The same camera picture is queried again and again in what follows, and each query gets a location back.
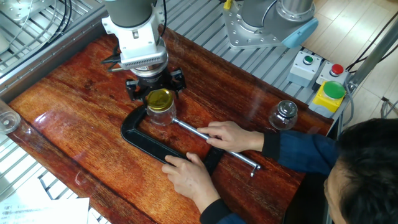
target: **person's right hand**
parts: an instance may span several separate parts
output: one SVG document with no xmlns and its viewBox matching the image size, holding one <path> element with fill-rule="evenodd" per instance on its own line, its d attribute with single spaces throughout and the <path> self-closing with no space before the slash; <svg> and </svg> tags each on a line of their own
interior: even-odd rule
<svg viewBox="0 0 398 224">
<path fill-rule="evenodd" d="M 200 133 L 209 134 L 207 143 L 214 147 L 230 152 L 256 150 L 261 152 L 264 144 L 264 135 L 253 131 L 246 131 L 235 122 L 211 122 L 207 128 L 198 128 Z"/>
</svg>

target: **wooden table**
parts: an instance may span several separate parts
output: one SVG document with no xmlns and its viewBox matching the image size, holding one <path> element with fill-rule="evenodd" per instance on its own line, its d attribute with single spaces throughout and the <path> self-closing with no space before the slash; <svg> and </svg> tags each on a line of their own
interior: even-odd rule
<svg viewBox="0 0 398 224">
<path fill-rule="evenodd" d="M 313 113 L 260 79 L 168 30 L 164 35 L 169 69 L 181 67 L 187 89 L 177 102 L 177 117 L 192 126 L 210 121 L 237 122 L 256 131 L 273 131 L 270 109 L 281 100 L 298 106 L 294 129 L 325 135 L 332 120 Z M 128 144 L 120 135 L 124 118 L 140 102 L 131 102 L 125 79 L 130 71 L 108 73 L 100 61 L 117 40 L 102 36 L 23 92 L 10 106 L 22 117 L 9 135 L 111 223 L 198 223 L 194 203 L 175 193 L 161 172 L 162 164 Z M 171 124 L 158 127 L 144 120 L 141 129 L 180 152 L 204 158 L 209 145 Z M 303 174 L 282 167 L 258 152 L 245 156 L 262 169 L 225 154 L 212 175 L 221 197 L 248 223 L 280 223 Z"/>
</svg>

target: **gold jar lid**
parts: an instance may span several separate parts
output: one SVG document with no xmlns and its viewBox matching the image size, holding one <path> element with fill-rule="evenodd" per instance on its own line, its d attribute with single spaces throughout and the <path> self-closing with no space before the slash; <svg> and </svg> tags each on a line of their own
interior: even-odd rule
<svg viewBox="0 0 398 224">
<path fill-rule="evenodd" d="M 156 112 L 162 112 L 173 104 L 173 95 L 168 89 L 154 90 L 148 94 L 148 107 Z"/>
</svg>

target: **glass jar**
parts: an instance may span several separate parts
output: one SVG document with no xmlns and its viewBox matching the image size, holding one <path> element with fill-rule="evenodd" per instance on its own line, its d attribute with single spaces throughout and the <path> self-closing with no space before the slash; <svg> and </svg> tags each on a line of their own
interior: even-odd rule
<svg viewBox="0 0 398 224">
<path fill-rule="evenodd" d="M 148 94 L 147 114 L 158 125 L 171 124 L 177 115 L 173 94 L 167 89 L 154 90 Z"/>
<path fill-rule="evenodd" d="M 0 100 L 0 134 L 9 134 L 15 131 L 20 121 L 21 117 L 19 114 L 11 109 L 3 100 Z"/>
<path fill-rule="evenodd" d="M 297 106 L 290 100 L 281 101 L 271 109 L 269 122 L 278 130 L 289 130 L 297 122 Z"/>
</svg>

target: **red button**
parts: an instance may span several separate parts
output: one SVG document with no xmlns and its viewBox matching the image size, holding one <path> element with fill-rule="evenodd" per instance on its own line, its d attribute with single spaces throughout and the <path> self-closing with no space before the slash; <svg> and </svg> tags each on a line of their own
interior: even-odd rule
<svg viewBox="0 0 398 224">
<path fill-rule="evenodd" d="M 332 71 L 334 74 L 339 75 L 339 74 L 341 74 L 341 73 L 344 72 L 344 68 L 343 68 L 343 66 L 341 66 L 341 65 L 339 65 L 339 64 L 334 64 L 334 65 L 331 67 L 331 71 Z"/>
</svg>

